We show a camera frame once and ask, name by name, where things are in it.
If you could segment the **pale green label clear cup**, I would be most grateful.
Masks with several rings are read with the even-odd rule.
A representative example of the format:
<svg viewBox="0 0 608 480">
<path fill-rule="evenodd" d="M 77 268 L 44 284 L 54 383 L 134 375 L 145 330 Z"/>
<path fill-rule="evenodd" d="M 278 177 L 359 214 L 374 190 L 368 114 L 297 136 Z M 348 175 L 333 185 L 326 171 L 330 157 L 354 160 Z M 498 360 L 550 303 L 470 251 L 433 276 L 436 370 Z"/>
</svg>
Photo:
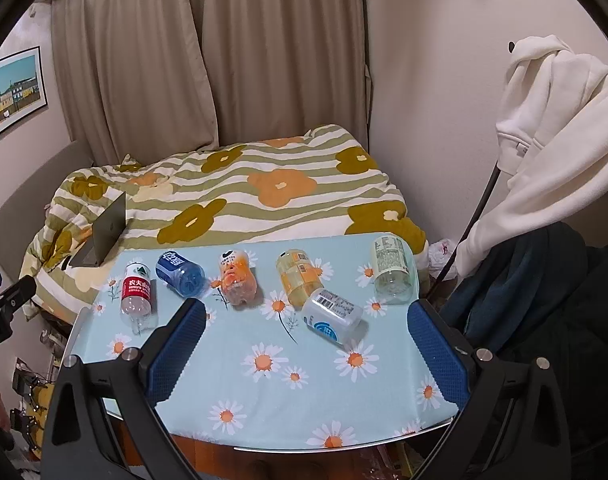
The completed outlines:
<svg viewBox="0 0 608 480">
<path fill-rule="evenodd" d="M 375 296 L 387 304 L 410 304 L 413 274 L 403 241 L 392 234 L 377 237 L 371 246 Z"/>
</svg>

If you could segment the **yellow label clear cup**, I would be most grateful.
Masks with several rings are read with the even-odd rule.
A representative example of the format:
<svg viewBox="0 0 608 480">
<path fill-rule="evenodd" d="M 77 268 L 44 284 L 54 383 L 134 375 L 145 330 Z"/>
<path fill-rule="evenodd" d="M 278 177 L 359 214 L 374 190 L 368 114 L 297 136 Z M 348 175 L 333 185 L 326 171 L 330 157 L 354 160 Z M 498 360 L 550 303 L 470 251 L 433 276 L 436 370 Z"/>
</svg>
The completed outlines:
<svg viewBox="0 0 608 480">
<path fill-rule="evenodd" d="M 316 268 L 300 249 L 289 249 L 279 255 L 276 269 L 287 300 L 296 310 L 302 309 L 311 294 L 322 287 Z"/>
</svg>

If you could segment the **striped floral bed duvet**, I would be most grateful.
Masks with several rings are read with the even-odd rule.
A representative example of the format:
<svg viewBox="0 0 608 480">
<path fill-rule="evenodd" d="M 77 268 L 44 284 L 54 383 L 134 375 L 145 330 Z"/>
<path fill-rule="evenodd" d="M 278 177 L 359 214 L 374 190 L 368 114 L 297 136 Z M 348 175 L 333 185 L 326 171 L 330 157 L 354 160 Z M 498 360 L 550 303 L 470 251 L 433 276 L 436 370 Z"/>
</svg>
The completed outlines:
<svg viewBox="0 0 608 480">
<path fill-rule="evenodd" d="M 429 242 L 400 190 L 351 133 L 327 125 L 151 165 L 126 158 L 70 172 L 26 248 L 20 272 L 37 284 L 26 318 L 49 313 L 72 323 L 115 282 L 113 259 L 81 270 L 68 259 L 118 198 L 127 218 L 118 250 L 390 232 L 410 246 L 420 271 L 429 265 Z"/>
</svg>

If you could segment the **beige curtain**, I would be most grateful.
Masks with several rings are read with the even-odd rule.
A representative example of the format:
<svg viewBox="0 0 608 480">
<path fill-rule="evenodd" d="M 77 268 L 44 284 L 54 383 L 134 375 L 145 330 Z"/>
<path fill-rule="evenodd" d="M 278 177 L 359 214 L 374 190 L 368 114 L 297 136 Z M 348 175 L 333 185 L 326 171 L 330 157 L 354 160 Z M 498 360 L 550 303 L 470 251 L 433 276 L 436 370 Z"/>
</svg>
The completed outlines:
<svg viewBox="0 0 608 480">
<path fill-rule="evenodd" d="M 51 0 L 73 139 L 100 164 L 297 136 L 368 140 L 365 0 Z"/>
</svg>

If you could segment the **white plastic bag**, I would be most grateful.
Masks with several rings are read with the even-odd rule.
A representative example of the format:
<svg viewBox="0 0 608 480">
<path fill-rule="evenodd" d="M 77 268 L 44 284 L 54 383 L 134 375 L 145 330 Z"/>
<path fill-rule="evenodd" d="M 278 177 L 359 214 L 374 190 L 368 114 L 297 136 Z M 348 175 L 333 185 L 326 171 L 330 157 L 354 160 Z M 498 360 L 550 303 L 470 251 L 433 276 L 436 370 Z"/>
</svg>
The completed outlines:
<svg viewBox="0 0 608 480">
<path fill-rule="evenodd" d="M 450 257 L 457 249 L 457 243 L 450 238 L 443 238 L 429 246 L 427 255 L 429 256 L 429 274 L 433 280 L 438 278 L 441 271 L 447 266 Z"/>
</svg>

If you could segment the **orange label clear cup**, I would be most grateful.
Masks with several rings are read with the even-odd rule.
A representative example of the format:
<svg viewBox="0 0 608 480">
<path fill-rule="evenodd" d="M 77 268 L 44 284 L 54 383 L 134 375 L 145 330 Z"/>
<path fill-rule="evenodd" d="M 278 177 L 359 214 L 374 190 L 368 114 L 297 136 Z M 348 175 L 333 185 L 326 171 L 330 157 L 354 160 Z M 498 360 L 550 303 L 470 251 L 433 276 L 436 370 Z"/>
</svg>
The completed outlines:
<svg viewBox="0 0 608 480">
<path fill-rule="evenodd" d="M 250 304 L 257 292 L 257 282 L 249 257 L 243 250 L 227 250 L 219 259 L 220 289 L 233 307 Z"/>
</svg>

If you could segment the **dark blue garment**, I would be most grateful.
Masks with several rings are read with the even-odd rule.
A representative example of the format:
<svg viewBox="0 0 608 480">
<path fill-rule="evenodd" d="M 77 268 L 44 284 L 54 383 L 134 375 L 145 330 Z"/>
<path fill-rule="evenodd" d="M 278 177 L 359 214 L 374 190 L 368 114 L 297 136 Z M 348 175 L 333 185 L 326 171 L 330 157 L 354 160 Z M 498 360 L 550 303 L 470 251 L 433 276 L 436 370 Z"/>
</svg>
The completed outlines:
<svg viewBox="0 0 608 480">
<path fill-rule="evenodd" d="M 608 245 L 589 246 L 562 222 L 506 240 L 459 284 L 441 317 L 507 361 L 608 348 Z"/>
</svg>

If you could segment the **red label clear cup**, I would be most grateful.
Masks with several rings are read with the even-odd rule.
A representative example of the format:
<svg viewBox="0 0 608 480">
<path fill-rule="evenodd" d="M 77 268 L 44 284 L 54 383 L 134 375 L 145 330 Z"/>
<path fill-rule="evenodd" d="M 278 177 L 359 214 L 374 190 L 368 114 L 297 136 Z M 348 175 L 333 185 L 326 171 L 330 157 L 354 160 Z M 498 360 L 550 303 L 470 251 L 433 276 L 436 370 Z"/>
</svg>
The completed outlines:
<svg viewBox="0 0 608 480">
<path fill-rule="evenodd" d="M 127 318 L 133 333 L 140 334 L 152 313 L 150 269 L 141 261 L 125 267 L 121 281 L 120 310 Z"/>
</svg>

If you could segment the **white blue label cup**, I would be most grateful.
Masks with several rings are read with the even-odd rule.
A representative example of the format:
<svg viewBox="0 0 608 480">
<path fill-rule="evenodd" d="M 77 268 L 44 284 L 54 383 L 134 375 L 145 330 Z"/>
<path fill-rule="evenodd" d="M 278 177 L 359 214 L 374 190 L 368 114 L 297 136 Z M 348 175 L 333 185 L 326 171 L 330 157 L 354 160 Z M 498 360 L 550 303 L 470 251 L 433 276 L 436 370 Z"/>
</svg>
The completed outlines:
<svg viewBox="0 0 608 480">
<path fill-rule="evenodd" d="M 346 344 L 356 333 L 363 309 L 328 289 L 318 288 L 306 299 L 301 313 L 308 328 L 335 344 Z"/>
</svg>

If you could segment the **black stand pole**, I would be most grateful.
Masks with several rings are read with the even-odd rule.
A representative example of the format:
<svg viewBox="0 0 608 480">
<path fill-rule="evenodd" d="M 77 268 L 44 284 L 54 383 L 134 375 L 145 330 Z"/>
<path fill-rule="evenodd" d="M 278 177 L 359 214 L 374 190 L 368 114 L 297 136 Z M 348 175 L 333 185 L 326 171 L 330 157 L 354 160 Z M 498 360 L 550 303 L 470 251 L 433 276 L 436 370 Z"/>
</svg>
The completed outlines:
<svg viewBox="0 0 608 480">
<path fill-rule="evenodd" d="M 469 236 L 470 231 L 474 226 L 474 223 L 478 221 L 479 218 L 481 218 L 482 213 L 486 208 L 488 201 L 490 200 L 490 196 L 492 196 L 493 194 L 499 176 L 500 169 L 497 166 L 494 166 L 492 172 L 490 173 L 490 178 L 487 181 L 487 185 L 484 188 L 484 192 L 479 200 L 479 203 L 476 205 L 472 217 L 470 218 L 466 228 L 464 229 L 464 232 L 462 233 L 458 244 L 461 244 Z M 431 285 L 431 288 L 425 296 L 426 300 L 433 301 L 436 298 L 436 291 L 438 289 L 438 286 L 445 281 L 448 271 L 453 267 L 453 264 L 455 263 L 456 253 L 457 251 L 454 250 L 448 261 L 446 262 L 444 268 L 441 269 L 441 272 L 439 272 L 437 278 L 435 278 L 434 283 Z"/>
</svg>

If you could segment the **white hoodie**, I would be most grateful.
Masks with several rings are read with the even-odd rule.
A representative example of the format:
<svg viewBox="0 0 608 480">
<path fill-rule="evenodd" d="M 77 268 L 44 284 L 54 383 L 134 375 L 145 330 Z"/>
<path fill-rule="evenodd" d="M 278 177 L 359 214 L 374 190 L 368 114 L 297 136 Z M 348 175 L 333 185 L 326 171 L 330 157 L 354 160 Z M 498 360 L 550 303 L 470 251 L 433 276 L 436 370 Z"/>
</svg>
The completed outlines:
<svg viewBox="0 0 608 480">
<path fill-rule="evenodd" d="M 506 197 L 476 221 L 455 266 L 472 274 L 490 249 L 576 214 L 608 192 L 608 66 L 557 36 L 517 42 L 496 122 Z"/>
</svg>

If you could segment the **blue plastic cup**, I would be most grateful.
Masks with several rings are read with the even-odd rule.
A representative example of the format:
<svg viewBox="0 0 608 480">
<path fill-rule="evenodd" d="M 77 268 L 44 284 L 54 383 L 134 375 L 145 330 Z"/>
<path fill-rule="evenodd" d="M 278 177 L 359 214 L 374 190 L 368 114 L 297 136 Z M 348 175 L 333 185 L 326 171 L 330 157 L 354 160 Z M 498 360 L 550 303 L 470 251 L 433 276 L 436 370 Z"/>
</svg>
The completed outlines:
<svg viewBox="0 0 608 480">
<path fill-rule="evenodd" d="M 203 268 L 173 250 L 159 256 L 155 272 L 160 280 L 183 298 L 199 298 L 208 285 Z"/>
</svg>

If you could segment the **grey laptop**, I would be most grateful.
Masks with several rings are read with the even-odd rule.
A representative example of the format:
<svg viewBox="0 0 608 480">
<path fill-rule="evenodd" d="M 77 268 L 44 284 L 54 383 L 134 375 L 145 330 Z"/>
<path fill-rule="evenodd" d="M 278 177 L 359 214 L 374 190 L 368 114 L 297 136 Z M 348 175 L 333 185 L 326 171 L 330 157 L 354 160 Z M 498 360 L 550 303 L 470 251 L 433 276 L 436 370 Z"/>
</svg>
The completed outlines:
<svg viewBox="0 0 608 480">
<path fill-rule="evenodd" d="M 96 218 L 92 234 L 69 261 L 73 268 L 101 266 L 126 229 L 126 194 L 122 193 Z"/>
</svg>

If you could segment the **light blue daisy tablecloth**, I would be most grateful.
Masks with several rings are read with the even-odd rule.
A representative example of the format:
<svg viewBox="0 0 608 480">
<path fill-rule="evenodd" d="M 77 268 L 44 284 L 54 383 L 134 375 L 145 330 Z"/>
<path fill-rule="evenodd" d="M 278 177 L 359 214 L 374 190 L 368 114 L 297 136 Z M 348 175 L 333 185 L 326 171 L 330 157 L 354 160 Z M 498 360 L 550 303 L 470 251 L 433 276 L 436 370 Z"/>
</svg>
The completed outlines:
<svg viewBox="0 0 608 480">
<path fill-rule="evenodd" d="M 453 418 L 412 341 L 406 308 L 377 298 L 369 234 L 246 246 L 258 283 L 250 306 L 217 289 L 206 327 L 157 411 L 173 434 L 253 451 L 313 452 L 416 434 Z M 284 292 L 276 262 L 305 252 L 325 287 L 363 309 L 357 334 L 314 333 Z"/>
</svg>

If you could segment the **grey bed headboard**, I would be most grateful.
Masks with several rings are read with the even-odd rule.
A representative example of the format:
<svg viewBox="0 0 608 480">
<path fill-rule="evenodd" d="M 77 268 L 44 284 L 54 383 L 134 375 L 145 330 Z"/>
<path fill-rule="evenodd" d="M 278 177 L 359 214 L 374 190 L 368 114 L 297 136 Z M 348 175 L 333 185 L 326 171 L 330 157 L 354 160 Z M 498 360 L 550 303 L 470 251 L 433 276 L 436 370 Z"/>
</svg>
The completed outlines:
<svg viewBox="0 0 608 480">
<path fill-rule="evenodd" d="M 66 177 L 94 164 L 86 144 L 74 141 L 47 160 L 0 208 L 0 267 L 15 281 L 24 253 L 46 221 L 46 206 Z"/>
</svg>

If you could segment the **framed houses picture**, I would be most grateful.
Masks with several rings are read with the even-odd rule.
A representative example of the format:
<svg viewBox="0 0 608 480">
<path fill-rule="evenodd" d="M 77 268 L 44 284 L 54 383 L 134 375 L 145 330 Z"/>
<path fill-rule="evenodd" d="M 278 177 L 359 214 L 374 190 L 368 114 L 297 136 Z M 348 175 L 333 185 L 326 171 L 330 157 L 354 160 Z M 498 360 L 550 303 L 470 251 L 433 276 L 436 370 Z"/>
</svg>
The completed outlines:
<svg viewBox="0 0 608 480">
<path fill-rule="evenodd" d="M 0 58 L 0 135 L 48 105 L 41 61 L 39 46 Z"/>
</svg>

